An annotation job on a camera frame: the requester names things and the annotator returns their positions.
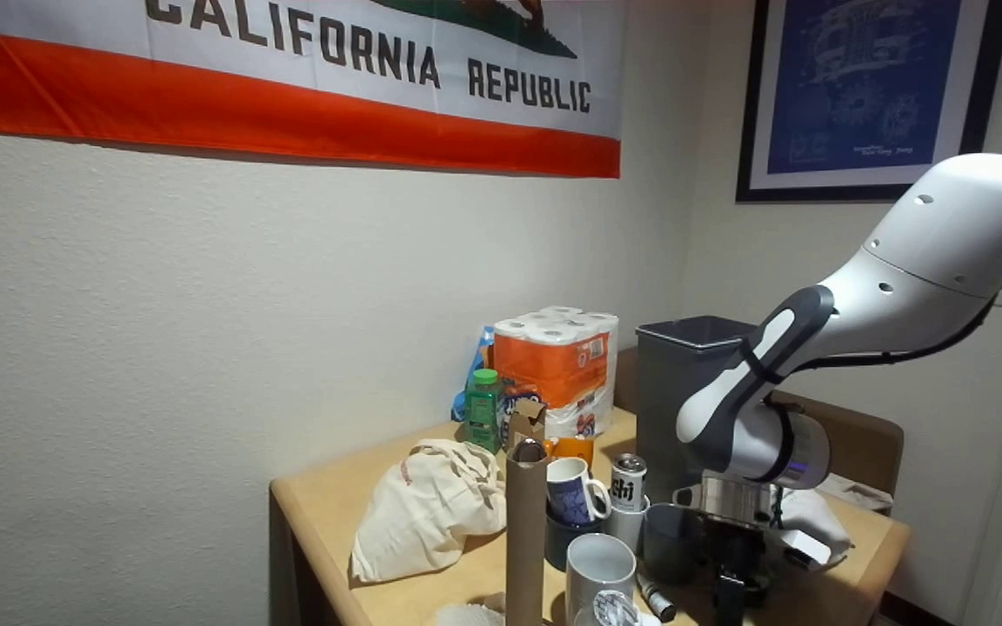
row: picture frame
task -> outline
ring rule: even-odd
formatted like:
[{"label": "picture frame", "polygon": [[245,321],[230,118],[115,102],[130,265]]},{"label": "picture frame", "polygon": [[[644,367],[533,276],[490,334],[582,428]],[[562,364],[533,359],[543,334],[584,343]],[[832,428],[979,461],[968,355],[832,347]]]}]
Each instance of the picture frame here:
[{"label": "picture frame", "polygon": [[1002,0],[755,0],[739,202],[899,198],[985,150]]}]

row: plastic bottle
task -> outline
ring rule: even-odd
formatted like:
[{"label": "plastic bottle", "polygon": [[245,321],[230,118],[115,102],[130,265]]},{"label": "plastic bottle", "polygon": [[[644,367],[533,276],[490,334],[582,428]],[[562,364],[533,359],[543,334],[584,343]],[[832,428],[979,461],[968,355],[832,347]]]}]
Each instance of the plastic bottle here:
[{"label": "plastic bottle", "polygon": [[465,415],[457,439],[486,453],[500,449],[500,377],[494,367],[475,367],[465,384]]}]

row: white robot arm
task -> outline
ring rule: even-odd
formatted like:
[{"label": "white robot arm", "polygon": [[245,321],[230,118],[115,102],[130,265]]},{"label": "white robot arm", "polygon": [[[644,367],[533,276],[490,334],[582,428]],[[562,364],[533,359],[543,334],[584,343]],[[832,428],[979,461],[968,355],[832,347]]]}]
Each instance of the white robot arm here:
[{"label": "white robot arm", "polygon": [[683,402],[674,435],[707,468],[813,486],[827,472],[826,432],[770,408],[774,387],[797,367],[944,350],[979,329],[999,290],[1002,158],[951,158],[893,202],[850,265],[765,318],[743,363]]}]

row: white wall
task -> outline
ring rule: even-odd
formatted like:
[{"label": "white wall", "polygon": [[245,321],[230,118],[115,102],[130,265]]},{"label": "white wall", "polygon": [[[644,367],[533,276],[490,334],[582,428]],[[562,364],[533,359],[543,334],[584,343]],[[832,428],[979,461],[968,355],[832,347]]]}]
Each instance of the white wall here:
[{"label": "white wall", "polygon": [[447,421],[486,321],[672,311],[679,15],[629,9],[620,180],[0,139],[0,622],[265,622],[273,478]]},{"label": "white wall", "polygon": [[[762,321],[788,291],[826,279],[886,202],[736,205],[751,0],[711,0],[702,137],[694,141],[685,305]],[[1002,78],[993,110],[1002,139]],[[968,583],[1002,468],[1002,311],[961,347],[925,363],[806,371],[790,391],[885,415],[910,432],[893,515],[911,526],[893,590],[944,620],[968,620]]]}]

